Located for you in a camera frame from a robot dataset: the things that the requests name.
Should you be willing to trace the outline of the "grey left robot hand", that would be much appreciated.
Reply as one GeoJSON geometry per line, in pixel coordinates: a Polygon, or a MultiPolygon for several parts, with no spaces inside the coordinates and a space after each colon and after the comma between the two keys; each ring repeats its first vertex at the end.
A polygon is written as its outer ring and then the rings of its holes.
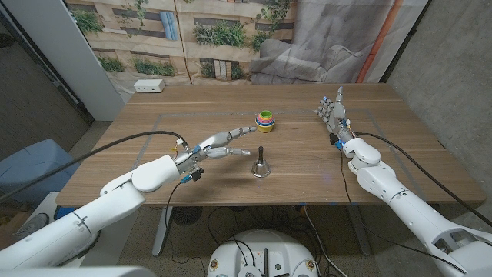
{"type": "Polygon", "coordinates": [[[256,130],[256,127],[248,126],[216,133],[198,143],[190,152],[180,152],[175,159],[175,165],[180,173],[184,173],[191,172],[198,162],[206,158],[221,159],[229,155],[250,155],[251,152],[248,150],[229,148],[227,144],[256,130]]]}

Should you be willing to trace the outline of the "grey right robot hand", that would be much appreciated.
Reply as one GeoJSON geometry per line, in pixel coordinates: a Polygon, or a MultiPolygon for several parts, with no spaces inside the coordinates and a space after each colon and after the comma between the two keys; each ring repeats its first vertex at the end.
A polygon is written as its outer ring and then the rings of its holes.
{"type": "Polygon", "coordinates": [[[314,111],[320,119],[325,123],[330,134],[337,136],[344,144],[355,138],[355,134],[351,131],[349,119],[346,116],[343,100],[343,87],[337,90],[337,95],[334,101],[326,96],[320,100],[320,106],[314,111]]]}

